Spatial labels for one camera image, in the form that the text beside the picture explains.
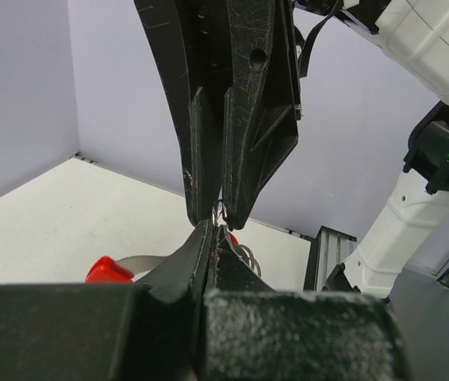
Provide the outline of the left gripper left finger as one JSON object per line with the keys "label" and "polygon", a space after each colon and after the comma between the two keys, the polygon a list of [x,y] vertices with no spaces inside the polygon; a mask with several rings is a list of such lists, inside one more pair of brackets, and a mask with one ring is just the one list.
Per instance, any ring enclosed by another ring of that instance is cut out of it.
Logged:
{"label": "left gripper left finger", "polygon": [[196,380],[213,224],[134,283],[0,285],[0,380]]}

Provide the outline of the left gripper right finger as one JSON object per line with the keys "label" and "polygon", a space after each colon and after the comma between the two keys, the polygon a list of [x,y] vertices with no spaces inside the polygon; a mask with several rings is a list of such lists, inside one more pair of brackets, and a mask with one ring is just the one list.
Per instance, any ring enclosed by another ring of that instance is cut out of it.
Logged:
{"label": "left gripper right finger", "polygon": [[387,305],[352,292],[275,291],[217,230],[203,298],[207,380],[411,380]]}

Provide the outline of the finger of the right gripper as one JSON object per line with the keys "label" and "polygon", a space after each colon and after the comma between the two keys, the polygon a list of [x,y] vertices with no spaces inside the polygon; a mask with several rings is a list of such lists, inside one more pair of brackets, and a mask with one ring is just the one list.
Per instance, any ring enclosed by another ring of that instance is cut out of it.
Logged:
{"label": "finger of the right gripper", "polygon": [[229,1],[232,85],[224,97],[223,197],[242,229],[297,144],[300,87],[289,1]]}
{"label": "finger of the right gripper", "polygon": [[187,216],[211,217],[221,188],[220,123],[198,35],[195,1],[136,1],[174,123]]}

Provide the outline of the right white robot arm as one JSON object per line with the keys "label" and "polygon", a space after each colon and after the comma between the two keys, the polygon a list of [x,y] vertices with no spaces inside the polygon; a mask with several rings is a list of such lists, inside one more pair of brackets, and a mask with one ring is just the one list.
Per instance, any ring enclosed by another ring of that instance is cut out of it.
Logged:
{"label": "right white robot arm", "polygon": [[[343,22],[438,96],[363,241],[327,281],[386,297],[449,214],[449,1],[138,1],[182,162],[191,224],[242,229],[298,141],[300,81],[323,23]],[[294,11],[322,22],[303,35]]]}

